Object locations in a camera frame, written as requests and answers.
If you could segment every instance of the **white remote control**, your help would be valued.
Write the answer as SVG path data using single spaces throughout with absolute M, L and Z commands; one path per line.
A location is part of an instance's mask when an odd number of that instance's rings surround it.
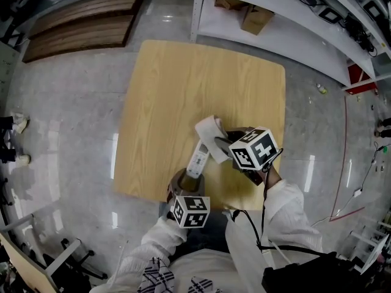
M 198 141 L 197 146 L 191 156 L 188 167 L 186 168 L 186 174 L 191 178 L 197 179 L 201 174 L 209 157 L 208 148 L 201 142 Z

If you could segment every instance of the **gray floor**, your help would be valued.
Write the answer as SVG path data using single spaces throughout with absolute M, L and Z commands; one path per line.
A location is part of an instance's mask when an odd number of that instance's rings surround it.
M 31 116 L 29 127 L 16 142 L 32 156 L 32 162 L 23 168 L 2 166 L 9 178 L 7 194 L 15 202 L 7 210 L 14 220 L 35 214 L 34 234 L 45 252 L 56 255 L 63 237 L 78 238 L 84 247 L 79 254 L 94 250 L 96 255 L 89 264 L 111 274 L 124 242 L 130 241 L 129 249 L 136 247 L 156 222 L 157 203 L 112 191 L 119 121 L 141 43 L 146 39 L 188 42 L 191 14 L 192 0 L 150 0 L 142 8 L 126 48 L 18 64 L 6 112 Z M 391 115 L 391 101 L 387 104 L 370 92 L 345 95 L 326 76 L 257 48 L 206 37 L 199 37 L 198 43 L 285 67 L 287 106 L 280 174 L 304 191 L 311 223 L 335 215 L 361 186 L 375 150 L 373 128 L 379 117 Z M 317 83 L 327 88 L 327 95 L 317 91 Z M 377 141 L 383 145 L 389 140 Z M 317 226 L 326 251 L 348 255 L 356 244 L 349 232 L 361 232 L 368 224 L 365 216 L 383 218 L 391 198 L 386 181 L 389 157 L 388 153 L 378 154 L 378 171 L 372 168 L 363 194 L 339 217 L 364 209 Z M 31 227 L 26 227 L 19 236 L 32 243 L 32 233 Z

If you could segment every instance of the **white cloth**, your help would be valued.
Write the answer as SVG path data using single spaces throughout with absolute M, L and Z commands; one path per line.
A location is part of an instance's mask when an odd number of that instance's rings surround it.
M 268 190 L 265 201 L 265 230 L 269 240 L 277 245 L 298 245 L 315 251 L 322 251 L 321 235 L 312 228 L 303 211 L 303 195 L 296 185 L 279 181 Z M 175 247 L 186 241 L 186 229 L 179 228 L 173 220 L 163 217 L 142 238 L 141 245 L 134 249 L 122 262 L 117 279 L 111 286 L 96 287 L 91 293 L 136 292 L 142 280 L 142 273 L 152 257 L 161 258 L 167 265 L 168 256 Z M 225 237 L 230 254 L 213 250 L 200 250 L 178 258 L 169 266 L 175 275 L 174 292 L 187 292 L 191 277 L 213 281 L 215 288 L 228 293 L 264 292 L 261 281 L 263 271 L 268 267 L 254 239 L 241 228 L 228 221 Z M 279 253 L 272 251 L 277 268 L 287 264 Z M 291 262 L 303 263 L 315 256 L 285 251 Z
M 228 156 L 216 145 L 215 137 L 227 138 L 227 133 L 222 127 L 221 119 L 212 115 L 195 125 L 202 143 L 208 148 L 214 160 L 221 164 L 228 159 Z

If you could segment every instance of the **red line on floor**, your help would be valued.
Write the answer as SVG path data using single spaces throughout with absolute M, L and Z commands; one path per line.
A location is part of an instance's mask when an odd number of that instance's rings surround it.
M 340 182 L 338 183 L 338 189 L 337 189 L 337 195 L 335 196 L 335 201 L 334 201 L 334 206 L 332 207 L 331 215 L 332 217 L 334 211 L 335 211 L 335 205 L 337 204 L 337 199 L 338 199 L 338 193 L 340 191 L 340 186 L 341 186 L 341 180 L 342 180 L 342 174 L 343 174 L 343 166 L 345 165 L 345 155 L 346 155 L 346 138 L 348 135 L 348 111 L 346 107 L 346 97 L 344 97 L 345 101 L 345 144 L 343 146 L 343 160 L 342 160 L 342 169 L 341 169 L 341 175 L 340 175 Z
M 346 217 L 346 216 L 349 216 L 349 215 L 351 215 L 351 214 L 354 214 L 354 213 L 356 213 L 356 212 L 359 212 L 359 211 L 363 210 L 364 208 L 365 208 L 365 206 L 362 207 L 362 208 L 356 209 L 356 210 L 353 211 L 353 212 L 349 212 L 349 213 L 347 213 L 347 214 L 345 214 L 345 215 L 343 215 L 343 216 L 341 216 L 341 217 L 336 217 L 336 218 L 334 218 L 334 219 L 330 219 L 330 221 L 331 221 L 331 222 L 334 222 L 334 221 L 336 221 L 336 220 L 338 220 L 338 219 L 342 219 L 342 218 L 344 218 L 344 217 Z

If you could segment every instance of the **white cube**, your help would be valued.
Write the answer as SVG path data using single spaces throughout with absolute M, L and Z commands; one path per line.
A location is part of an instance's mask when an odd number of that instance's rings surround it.
M 210 198 L 177 196 L 171 212 L 179 227 L 203 228 L 210 213 Z
M 241 169 L 261 170 L 278 152 L 271 131 L 259 126 L 229 146 Z

